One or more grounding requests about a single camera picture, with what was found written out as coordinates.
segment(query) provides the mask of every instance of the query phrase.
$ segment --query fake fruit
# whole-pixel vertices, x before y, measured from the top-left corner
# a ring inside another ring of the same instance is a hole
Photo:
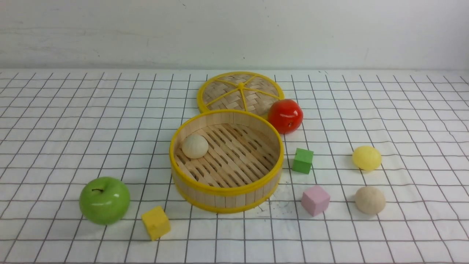
[[[98,225],[110,225],[127,212],[130,205],[129,189],[118,179],[100,177],[85,185],[79,204],[86,219]]]
[[[361,170],[373,171],[381,165],[381,153],[372,146],[360,146],[353,151],[352,161]]]
[[[303,122],[303,111],[294,100],[278,100],[270,107],[267,120],[278,133],[288,134],[300,127]]]

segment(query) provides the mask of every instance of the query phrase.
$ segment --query white wall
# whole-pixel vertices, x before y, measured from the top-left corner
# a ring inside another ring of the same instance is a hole
[[[469,69],[469,0],[0,0],[0,67]]]

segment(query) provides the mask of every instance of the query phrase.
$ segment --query grid tablecloth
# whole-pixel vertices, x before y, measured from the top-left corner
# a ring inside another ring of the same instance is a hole
[[[0,70],[0,262],[6,263],[468,263],[469,73],[256,71],[304,111],[284,136],[280,185],[246,212],[216,215],[177,193],[168,149],[198,114],[196,94],[226,71]],[[379,169],[351,153],[372,145]],[[314,151],[309,175],[289,168]],[[82,217],[92,179],[127,184],[130,208],[110,226]],[[317,217],[304,190],[331,195]],[[360,213],[358,188],[387,205]],[[150,241],[141,214],[161,205],[172,231]]]

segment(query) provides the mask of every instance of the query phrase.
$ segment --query toy block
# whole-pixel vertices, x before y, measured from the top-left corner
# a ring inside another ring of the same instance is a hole
[[[161,206],[157,206],[142,214],[142,221],[151,241],[154,241],[171,231],[169,219]]]
[[[313,163],[313,154],[314,152],[310,150],[297,148],[295,158],[293,159],[292,170],[309,174],[311,164]]]
[[[321,186],[315,185],[303,192],[301,205],[315,217],[329,207],[330,200],[331,196]]]

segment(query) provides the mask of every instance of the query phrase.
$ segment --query green cube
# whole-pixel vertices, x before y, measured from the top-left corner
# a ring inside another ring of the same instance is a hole
[[[311,169],[311,164],[313,163],[313,154],[314,152],[297,148],[295,153],[295,158],[293,159],[292,170],[301,172],[304,174],[309,174]]]

